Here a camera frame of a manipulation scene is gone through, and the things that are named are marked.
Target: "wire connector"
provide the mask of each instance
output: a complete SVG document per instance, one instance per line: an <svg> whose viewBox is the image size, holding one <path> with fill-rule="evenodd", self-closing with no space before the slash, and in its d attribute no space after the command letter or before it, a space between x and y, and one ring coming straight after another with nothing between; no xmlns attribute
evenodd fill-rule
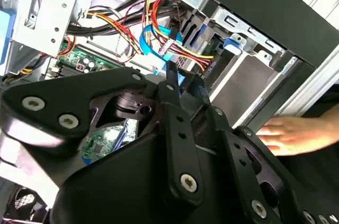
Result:
<svg viewBox="0 0 339 224"><path fill-rule="evenodd" d="M176 40L176 37L180 30L180 21L175 18L171 18L168 28L171 30L171 33L168 37L172 40Z"/></svg>

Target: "finger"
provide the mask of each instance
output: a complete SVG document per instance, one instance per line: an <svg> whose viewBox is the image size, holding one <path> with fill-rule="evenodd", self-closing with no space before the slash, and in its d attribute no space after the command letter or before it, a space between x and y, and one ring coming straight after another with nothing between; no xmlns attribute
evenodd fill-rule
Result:
<svg viewBox="0 0 339 224"><path fill-rule="evenodd" d="M257 135L269 135L269 136L284 134L285 134L284 126L264 126L257 132Z"/></svg>
<svg viewBox="0 0 339 224"><path fill-rule="evenodd" d="M286 117L272 117L264 124L264 126L283 126L285 120Z"/></svg>
<svg viewBox="0 0 339 224"><path fill-rule="evenodd" d="M281 137L280 135L277 135L277 136L266 136L266 135L259 136L261 141L266 146L279 146L279 147L282 147L283 143L281 142L280 137Z"/></svg>
<svg viewBox="0 0 339 224"><path fill-rule="evenodd" d="M281 148L279 146L267 146L267 148L275 155L282 155Z"/></svg>

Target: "blue drive latch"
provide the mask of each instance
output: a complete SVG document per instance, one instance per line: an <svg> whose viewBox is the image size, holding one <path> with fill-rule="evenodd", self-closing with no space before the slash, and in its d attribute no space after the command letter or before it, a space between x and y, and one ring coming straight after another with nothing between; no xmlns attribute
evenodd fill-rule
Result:
<svg viewBox="0 0 339 224"><path fill-rule="evenodd" d="M0 65L5 62L10 45L16 11L9 8L0 8Z"/></svg>

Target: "green circuit board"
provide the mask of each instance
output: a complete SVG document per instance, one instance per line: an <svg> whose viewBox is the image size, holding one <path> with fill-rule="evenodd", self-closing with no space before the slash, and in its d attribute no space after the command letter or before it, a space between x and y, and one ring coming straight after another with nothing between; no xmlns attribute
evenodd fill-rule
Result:
<svg viewBox="0 0 339 224"><path fill-rule="evenodd" d="M127 126L127 130L125 131L126 134L124 136L123 145L135 140L138 121L127 119L125 126ZM123 125L107 127L87 136L81 148L83 161L89 165L110 154L120 132L125 129L126 127Z"/></svg>
<svg viewBox="0 0 339 224"><path fill-rule="evenodd" d="M61 50L64 50L66 47L67 45L64 43ZM88 69L88 71L99 71L119 68L117 65L111 64L98 57L91 56L78 48L75 48L70 54L66 56L58 57L58 63L65 64L70 68L77 69L79 71L84 71L86 69ZM89 66L90 63L94 63L94 67L91 68Z"/></svg>
<svg viewBox="0 0 339 224"><path fill-rule="evenodd" d="M110 154L123 128L107 127L86 137L81 149L82 159L90 164Z"/></svg>

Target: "silver screw head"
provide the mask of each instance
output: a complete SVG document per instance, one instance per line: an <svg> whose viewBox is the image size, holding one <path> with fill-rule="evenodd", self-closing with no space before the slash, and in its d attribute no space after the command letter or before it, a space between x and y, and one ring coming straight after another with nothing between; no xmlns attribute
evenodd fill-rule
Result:
<svg viewBox="0 0 339 224"><path fill-rule="evenodd" d="M137 74L132 74L132 78L134 78L135 80L141 80L141 77Z"/></svg>
<svg viewBox="0 0 339 224"><path fill-rule="evenodd" d="M216 112L217 112L218 115L222 115L223 114L222 110L220 110L220 109L216 109Z"/></svg>
<svg viewBox="0 0 339 224"><path fill-rule="evenodd" d="M181 186L183 186L185 190L191 193L195 192L198 188L197 182L195 181L193 176L189 174L183 174L180 177L180 182L181 182Z"/></svg>
<svg viewBox="0 0 339 224"><path fill-rule="evenodd" d="M329 224L328 220L321 214L319 214L318 217L319 217L319 220L322 222L322 224Z"/></svg>
<svg viewBox="0 0 339 224"><path fill-rule="evenodd" d="M304 211L303 214L309 223L316 224L316 221L313 219L312 215L308 211Z"/></svg>
<svg viewBox="0 0 339 224"><path fill-rule="evenodd" d="M262 203L258 200L252 200L251 205L255 213L258 214L260 218L265 219L267 217L266 209Z"/></svg>
<svg viewBox="0 0 339 224"><path fill-rule="evenodd" d="M41 110L45 106L45 102L43 101L43 99L34 96L24 98L21 103L24 108L32 111Z"/></svg>
<svg viewBox="0 0 339 224"><path fill-rule="evenodd" d="M173 87L172 85L166 85L166 87L167 87L168 89L170 89L171 91L174 90L174 87Z"/></svg>
<svg viewBox="0 0 339 224"><path fill-rule="evenodd" d="M61 126L67 129L74 129L79 125L79 120L72 114L63 114L59 117Z"/></svg>

